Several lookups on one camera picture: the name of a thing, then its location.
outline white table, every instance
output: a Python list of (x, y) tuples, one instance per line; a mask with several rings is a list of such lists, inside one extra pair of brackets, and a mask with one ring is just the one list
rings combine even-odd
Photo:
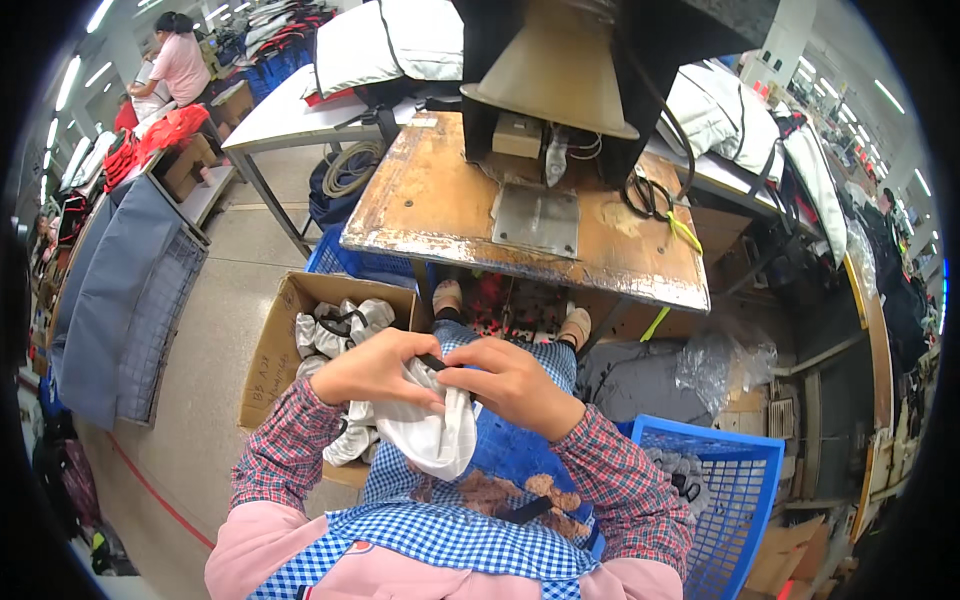
[[(644, 151), (666, 158), (674, 164), (681, 180), (686, 177), (688, 169), (686, 157), (675, 153), (658, 133), (654, 132), (650, 135)], [(694, 189), (716, 194), (720, 198), (730, 200), (767, 217), (780, 216), (780, 208), (770, 197), (766, 188), (760, 187), (753, 198), (747, 197), (756, 181), (756, 175), (743, 167), (711, 152), (697, 158), (694, 167), (696, 171), (693, 179)], [(817, 224), (810, 222), (806, 213), (801, 210), (799, 216), (800, 226), (806, 233), (817, 239), (824, 239), (823, 230)]]
[[(222, 144), (230, 162), (253, 184), (253, 188), (304, 257), (310, 256), (310, 244), (316, 242), (304, 237), (310, 224), (309, 218), (300, 228), (293, 224), (270, 186), (264, 181), (252, 155), (280, 148), (317, 144), (330, 144), (335, 152), (340, 152), (341, 142), (381, 139), (380, 129), (376, 125), (362, 125), (357, 122), (339, 130), (334, 129), (367, 110), (367, 105), (352, 94), (315, 107), (306, 104), (302, 97), (307, 86), (315, 82), (313, 68), (312, 64), (307, 64), (287, 78), (240, 122)], [(394, 108), (394, 117), (396, 122), (402, 125), (410, 120), (414, 112), (414, 103), (404, 102)]]

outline pink shirt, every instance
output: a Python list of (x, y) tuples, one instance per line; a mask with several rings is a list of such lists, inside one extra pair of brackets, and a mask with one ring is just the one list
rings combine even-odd
[[(326, 533), (326, 517), (309, 520), (275, 502), (247, 502), (230, 511), (206, 563), (213, 600), (246, 598), (277, 569)], [(393, 550), (358, 541), (311, 593), (313, 598), (359, 600), (539, 600), (540, 582), (431, 566)], [(676, 569), (658, 561), (619, 558), (580, 578), (584, 600), (681, 600)]]
[(154, 61), (150, 79), (166, 82), (178, 107), (185, 107), (197, 99), (210, 83), (210, 71), (193, 34), (167, 37)]

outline worker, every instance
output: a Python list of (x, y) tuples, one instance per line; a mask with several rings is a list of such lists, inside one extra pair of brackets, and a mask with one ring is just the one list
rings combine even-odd
[(140, 122), (137, 120), (136, 112), (133, 110), (133, 102), (131, 102), (130, 94), (120, 94), (117, 105), (120, 107), (120, 110), (117, 111), (117, 116), (113, 119), (113, 130), (115, 132), (119, 132), (122, 129), (133, 131)]
[[(681, 600), (693, 536), (689, 509), (639, 447), (570, 394), (575, 350), (589, 335), (587, 312), (577, 309), (566, 319), (559, 341), (520, 347), (477, 339), (462, 325), (461, 303), (456, 282), (442, 283), (434, 295), (433, 335), (387, 328), (294, 381), (277, 399), (232, 471), (230, 511), (204, 574), (214, 600)], [(506, 426), (549, 442), (544, 452), (559, 457), (579, 497), (592, 505), (588, 522), (595, 519), (606, 538), (602, 563), (590, 556), (586, 540), (574, 542), (543, 524), (553, 519), (516, 524), (464, 506), (465, 488), (451, 487), (463, 477), (487, 482), (490, 494), (513, 486), (476, 477), (477, 469), (450, 484), (433, 478), (433, 493), (424, 497), (418, 489), (429, 476), (385, 441), (376, 450), (365, 504), (307, 518), (303, 500), (321, 479), (323, 450), (338, 437), (351, 400), (443, 409), (436, 393), (401, 376), (401, 363), (423, 354), (448, 366), (437, 372), (440, 383), (476, 393), (483, 410)], [(483, 431), (477, 434), (481, 444)]]
[(156, 20), (154, 37), (161, 45), (150, 79), (146, 84), (127, 85), (130, 95), (149, 96), (156, 83), (163, 80), (178, 107), (204, 102), (210, 95), (210, 71), (193, 35), (193, 19), (179, 12), (165, 12)]

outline metal plate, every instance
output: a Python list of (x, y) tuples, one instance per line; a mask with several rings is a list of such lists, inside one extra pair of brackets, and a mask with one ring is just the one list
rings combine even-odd
[(499, 201), (494, 244), (577, 255), (580, 205), (575, 192), (505, 183)]

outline concrete floor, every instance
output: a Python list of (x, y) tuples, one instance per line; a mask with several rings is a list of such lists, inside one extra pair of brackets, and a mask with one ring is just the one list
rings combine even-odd
[[(323, 150), (256, 157), (296, 224), (306, 218), (307, 182)], [(212, 240), (210, 254), (180, 317), (155, 425), (119, 420), (113, 432), (156, 492), (213, 541), (227, 518), (230, 468), (247, 437), (236, 420), (253, 349), (280, 278), (305, 262), (249, 184), (233, 183), (222, 207), (226, 210), (204, 228)], [(165, 598), (208, 597), (209, 549), (136, 480), (105, 432), (84, 422), (76, 426), (104, 514), (147, 583)], [(358, 491), (323, 482), (307, 499), (307, 515), (346, 508), (357, 499)]]

